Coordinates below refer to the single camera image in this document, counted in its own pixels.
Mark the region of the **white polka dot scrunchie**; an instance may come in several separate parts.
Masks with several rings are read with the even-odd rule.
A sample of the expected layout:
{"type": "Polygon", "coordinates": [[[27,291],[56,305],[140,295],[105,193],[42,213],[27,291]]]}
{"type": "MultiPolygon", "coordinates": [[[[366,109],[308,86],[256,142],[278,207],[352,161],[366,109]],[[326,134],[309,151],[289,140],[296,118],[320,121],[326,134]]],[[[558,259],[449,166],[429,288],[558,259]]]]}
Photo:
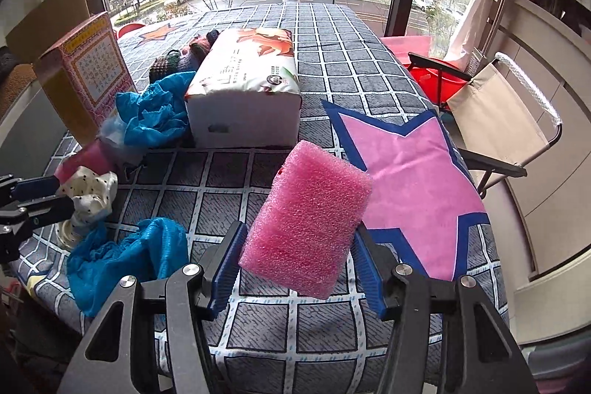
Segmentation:
{"type": "Polygon", "coordinates": [[[112,213],[112,203],[118,189],[118,177],[110,171],[102,175],[80,166],[58,188],[57,193],[69,197],[74,212],[68,220],[58,224],[60,234],[85,236],[94,225],[112,213]]]}

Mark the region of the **blue cloth front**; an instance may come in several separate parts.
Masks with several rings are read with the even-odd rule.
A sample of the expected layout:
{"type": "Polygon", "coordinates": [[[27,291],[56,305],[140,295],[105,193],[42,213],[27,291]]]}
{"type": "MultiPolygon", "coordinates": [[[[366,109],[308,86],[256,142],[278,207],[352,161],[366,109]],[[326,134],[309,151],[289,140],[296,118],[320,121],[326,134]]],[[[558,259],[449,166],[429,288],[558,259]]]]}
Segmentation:
{"type": "Polygon", "coordinates": [[[186,231],[163,217],[144,219],[122,240],[110,238],[104,222],[71,251],[66,274],[78,309],[94,318],[127,275],[140,282],[165,279],[188,263],[186,231]]]}

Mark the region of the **blue cloth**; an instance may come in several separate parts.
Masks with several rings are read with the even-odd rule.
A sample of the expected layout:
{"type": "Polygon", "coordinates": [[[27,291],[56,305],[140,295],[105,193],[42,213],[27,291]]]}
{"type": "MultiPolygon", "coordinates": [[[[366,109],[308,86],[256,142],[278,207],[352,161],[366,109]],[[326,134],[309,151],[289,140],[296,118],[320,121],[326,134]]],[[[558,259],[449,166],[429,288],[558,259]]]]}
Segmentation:
{"type": "Polygon", "coordinates": [[[117,93],[115,111],[99,131],[106,155],[115,164],[137,165],[145,152],[171,144],[189,128],[184,96],[195,71],[170,74],[141,94],[117,93]]]}
{"type": "Polygon", "coordinates": [[[188,263],[186,231],[163,217],[144,219],[122,240],[110,238],[104,222],[71,251],[66,274],[78,309],[94,318],[127,275],[140,282],[165,279],[188,263]]]}

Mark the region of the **pink foam block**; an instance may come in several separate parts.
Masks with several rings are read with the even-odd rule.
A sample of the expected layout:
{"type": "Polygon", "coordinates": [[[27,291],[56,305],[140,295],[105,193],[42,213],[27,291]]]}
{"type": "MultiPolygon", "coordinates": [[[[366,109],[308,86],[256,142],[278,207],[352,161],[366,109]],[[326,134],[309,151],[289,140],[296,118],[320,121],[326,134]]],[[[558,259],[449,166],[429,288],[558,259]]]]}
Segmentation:
{"type": "Polygon", "coordinates": [[[100,139],[95,139],[75,154],[64,159],[57,167],[54,176],[61,184],[65,183],[79,167],[92,170],[103,175],[115,170],[115,162],[110,148],[100,139]]]}
{"type": "Polygon", "coordinates": [[[367,173],[298,142],[252,222],[239,266],[302,296],[329,298],[371,193],[367,173]]]}

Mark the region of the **dark knitted soft items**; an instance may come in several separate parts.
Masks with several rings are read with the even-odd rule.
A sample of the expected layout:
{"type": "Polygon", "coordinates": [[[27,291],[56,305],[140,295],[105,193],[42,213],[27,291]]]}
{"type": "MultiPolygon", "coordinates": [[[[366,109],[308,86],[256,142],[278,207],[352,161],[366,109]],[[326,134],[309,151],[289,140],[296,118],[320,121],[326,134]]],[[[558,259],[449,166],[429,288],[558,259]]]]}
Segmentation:
{"type": "Polygon", "coordinates": [[[148,71],[149,83],[153,84],[171,74],[197,71],[219,36],[213,29],[204,36],[197,35],[181,49],[172,49],[154,60],[148,71]]]}

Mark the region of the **red yellow cardboard box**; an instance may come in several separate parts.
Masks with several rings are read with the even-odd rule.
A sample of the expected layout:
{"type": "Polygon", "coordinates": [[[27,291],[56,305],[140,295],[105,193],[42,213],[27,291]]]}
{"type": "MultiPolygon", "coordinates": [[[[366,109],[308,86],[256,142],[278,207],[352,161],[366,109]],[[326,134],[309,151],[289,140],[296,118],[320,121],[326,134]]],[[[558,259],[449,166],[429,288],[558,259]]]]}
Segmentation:
{"type": "Polygon", "coordinates": [[[107,13],[95,14],[50,46],[33,65],[40,85],[79,145],[91,143],[135,84],[107,13]]]}

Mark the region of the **brown cardboard sheet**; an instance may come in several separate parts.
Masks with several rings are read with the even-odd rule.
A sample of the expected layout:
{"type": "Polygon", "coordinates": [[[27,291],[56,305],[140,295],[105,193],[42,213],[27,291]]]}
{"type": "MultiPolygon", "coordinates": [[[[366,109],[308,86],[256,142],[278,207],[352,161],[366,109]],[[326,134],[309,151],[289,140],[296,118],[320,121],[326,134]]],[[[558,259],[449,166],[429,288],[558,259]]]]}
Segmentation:
{"type": "Polygon", "coordinates": [[[44,0],[8,32],[6,45],[21,63],[34,63],[89,17],[86,0],[44,0]]]}

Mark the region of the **red plastic stool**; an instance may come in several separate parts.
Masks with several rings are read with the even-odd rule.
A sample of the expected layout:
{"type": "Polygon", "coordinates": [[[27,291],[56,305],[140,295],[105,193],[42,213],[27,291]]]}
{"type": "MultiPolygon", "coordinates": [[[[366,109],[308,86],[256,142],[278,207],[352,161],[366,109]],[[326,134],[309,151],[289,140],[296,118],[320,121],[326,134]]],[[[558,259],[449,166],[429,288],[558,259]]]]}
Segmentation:
{"type": "Polygon", "coordinates": [[[468,74],[450,63],[416,53],[409,54],[405,67],[428,99],[444,111],[449,111],[449,99],[471,80],[468,74]]]}

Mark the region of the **beige folding chair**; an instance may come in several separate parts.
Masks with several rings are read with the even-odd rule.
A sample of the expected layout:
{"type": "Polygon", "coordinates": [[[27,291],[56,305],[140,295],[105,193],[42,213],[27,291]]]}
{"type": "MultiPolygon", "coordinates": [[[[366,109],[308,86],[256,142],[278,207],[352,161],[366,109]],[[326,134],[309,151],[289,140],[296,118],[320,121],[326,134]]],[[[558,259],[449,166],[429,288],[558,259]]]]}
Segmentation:
{"type": "Polygon", "coordinates": [[[506,178],[524,178],[526,166],[556,145],[563,122],[542,91],[508,55],[498,52],[448,101],[449,111],[464,142],[461,155],[475,173],[478,193],[506,178]],[[547,137],[530,110],[499,70],[505,66],[528,94],[547,113],[554,135],[547,137]]]}

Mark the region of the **white tissue pack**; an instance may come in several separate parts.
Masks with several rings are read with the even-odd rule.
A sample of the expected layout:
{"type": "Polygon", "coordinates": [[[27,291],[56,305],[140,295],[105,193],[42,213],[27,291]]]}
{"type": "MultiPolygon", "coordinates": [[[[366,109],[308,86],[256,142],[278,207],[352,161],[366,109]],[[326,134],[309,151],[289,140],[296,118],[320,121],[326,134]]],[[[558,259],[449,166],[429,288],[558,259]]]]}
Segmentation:
{"type": "Polygon", "coordinates": [[[294,147],[303,98],[293,34],[271,27],[222,31],[184,101],[199,148],[294,147]]]}

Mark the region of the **red round chair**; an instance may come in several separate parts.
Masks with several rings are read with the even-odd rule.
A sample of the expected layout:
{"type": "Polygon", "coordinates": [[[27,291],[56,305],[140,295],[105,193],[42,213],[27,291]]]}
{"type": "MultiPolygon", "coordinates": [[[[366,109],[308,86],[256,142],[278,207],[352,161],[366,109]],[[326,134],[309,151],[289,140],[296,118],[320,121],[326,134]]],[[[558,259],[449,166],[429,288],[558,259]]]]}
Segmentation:
{"type": "Polygon", "coordinates": [[[125,34],[130,33],[130,32],[133,32],[133,31],[138,30],[138,29],[141,29],[143,27],[144,27],[144,24],[143,23],[139,23],[139,22],[128,23],[128,24],[122,26],[117,31],[117,38],[120,39],[125,34]]]}

